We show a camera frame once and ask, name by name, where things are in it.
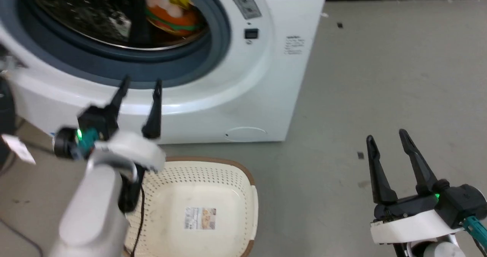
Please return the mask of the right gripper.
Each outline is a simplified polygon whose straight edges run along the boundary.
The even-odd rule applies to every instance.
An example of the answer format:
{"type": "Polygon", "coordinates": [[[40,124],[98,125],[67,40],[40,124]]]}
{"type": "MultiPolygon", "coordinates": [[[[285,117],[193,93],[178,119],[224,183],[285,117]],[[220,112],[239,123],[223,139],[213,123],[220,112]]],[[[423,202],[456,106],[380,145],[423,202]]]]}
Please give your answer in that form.
{"type": "MultiPolygon", "coordinates": [[[[399,130],[404,152],[408,155],[419,196],[432,195],[433,207],[416,215],[403,215],[371,223],[371,236],[376,244],[412,243],[439,238],[464,230],[470,216],[487,218],[487,198],[477,188],[464,184],[450,186],[447,180],[437,182],[425,158],[405,129],[399,130]]],[[[382,205],[397,203],[380,162],[380,151],[374,137],[366,138],[373,202],[382,205]]]]}

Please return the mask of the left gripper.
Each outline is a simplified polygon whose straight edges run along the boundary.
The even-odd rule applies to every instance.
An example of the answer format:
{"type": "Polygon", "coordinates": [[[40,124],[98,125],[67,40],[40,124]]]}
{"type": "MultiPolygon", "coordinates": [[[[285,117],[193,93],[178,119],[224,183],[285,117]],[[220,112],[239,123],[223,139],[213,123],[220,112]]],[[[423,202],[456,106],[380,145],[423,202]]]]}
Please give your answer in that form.
{"type": "Polygon", "coordinates": [[[87,172],[108,166],[132,173],[164,169],[166,153],[150,139],[161,136],[162,80],[157,80],[153,102],[142,134],[121,130],[117,124],[120,106],[127,95],[131,77],[126,75],[110,103],[88,106],[78,115],[78,128],[63,126],[54,134],[53,151],[59,158],[87,162],[87,172]]]}

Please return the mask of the colourful clothes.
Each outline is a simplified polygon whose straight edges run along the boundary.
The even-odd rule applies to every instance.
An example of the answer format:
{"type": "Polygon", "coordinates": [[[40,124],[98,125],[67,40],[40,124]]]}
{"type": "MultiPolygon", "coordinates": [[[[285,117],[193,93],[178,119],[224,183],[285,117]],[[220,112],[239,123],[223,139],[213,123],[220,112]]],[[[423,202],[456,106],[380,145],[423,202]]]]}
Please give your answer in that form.
{"type": "Polygon", "coordinates": [[[191,0],[145,0],[145,14],[157,28],[179,37],[203,30],[207,23],[191,0]]]}

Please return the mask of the cream perforated laundry basket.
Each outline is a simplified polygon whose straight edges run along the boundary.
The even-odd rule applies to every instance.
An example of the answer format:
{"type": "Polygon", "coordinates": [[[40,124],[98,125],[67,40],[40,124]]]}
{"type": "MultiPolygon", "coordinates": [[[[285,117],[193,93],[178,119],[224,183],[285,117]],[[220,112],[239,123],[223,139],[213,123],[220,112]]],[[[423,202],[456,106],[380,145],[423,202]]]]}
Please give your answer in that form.
{"type": "Polygon", "coordinates": [[[249,257],[258,227],[254,178],[238,162],[171,157],[146,173],[144,198],[127,215],[122,257],[249,257]],[[184,229],[185,208],[215,208],[215,230],[184,229]]]}

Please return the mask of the white front-load washing machine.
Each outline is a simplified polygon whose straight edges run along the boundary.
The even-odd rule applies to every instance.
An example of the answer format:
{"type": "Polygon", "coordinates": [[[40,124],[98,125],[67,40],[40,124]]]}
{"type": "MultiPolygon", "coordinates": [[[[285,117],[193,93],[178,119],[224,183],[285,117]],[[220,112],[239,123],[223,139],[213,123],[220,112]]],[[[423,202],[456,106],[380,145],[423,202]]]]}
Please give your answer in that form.
{"type": "Polygon", "coordinates": [[[160,144],[284,141],[325,0],[191,0],[188,37],[145,0],[0,0],[0,63],[17,114],[47,134],[78,127],[131,77],[118,126],[141,131],[162,80],[160,144]]]}

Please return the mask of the white paper tag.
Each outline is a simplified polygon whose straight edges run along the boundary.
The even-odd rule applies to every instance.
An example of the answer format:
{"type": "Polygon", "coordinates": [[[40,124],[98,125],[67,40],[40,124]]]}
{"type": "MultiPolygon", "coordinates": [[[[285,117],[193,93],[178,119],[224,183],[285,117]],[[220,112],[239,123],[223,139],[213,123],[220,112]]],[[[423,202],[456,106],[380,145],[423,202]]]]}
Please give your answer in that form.
{"type": "Polygon", "coordinates": [[[20,160],[27,162],[29,164],[35,165],[36,162],[29,152],[26,144],[21,142],[19,137],[10,135],[10,134],[2,134],[2,140],[7,144],[7,146],[12,150],[20,160]]]}

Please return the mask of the printed label sticker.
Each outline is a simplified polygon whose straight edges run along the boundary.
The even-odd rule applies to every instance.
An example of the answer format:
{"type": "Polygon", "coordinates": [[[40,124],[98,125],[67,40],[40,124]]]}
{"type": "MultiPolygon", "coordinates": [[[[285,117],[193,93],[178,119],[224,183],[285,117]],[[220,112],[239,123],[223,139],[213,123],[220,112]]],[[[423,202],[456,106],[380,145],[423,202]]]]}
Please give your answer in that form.
{"type": "Polygon", "coordinates": [[[184,229],[215,230],[217,209],[185,208],[184,229]]]}

